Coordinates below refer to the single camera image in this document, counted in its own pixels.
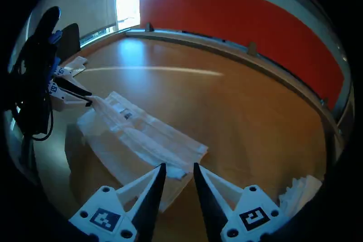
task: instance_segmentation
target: white plastic bag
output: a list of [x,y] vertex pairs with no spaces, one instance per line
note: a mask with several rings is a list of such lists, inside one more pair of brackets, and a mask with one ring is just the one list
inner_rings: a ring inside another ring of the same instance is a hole
[[91,97],[93,109],[77,125],[86,141],[109,172],[127,184],[167,164],[160,211],[180,194],[192,178],[193,163],[199,163],[207,147],[150,116],[116,92],[105,100]]

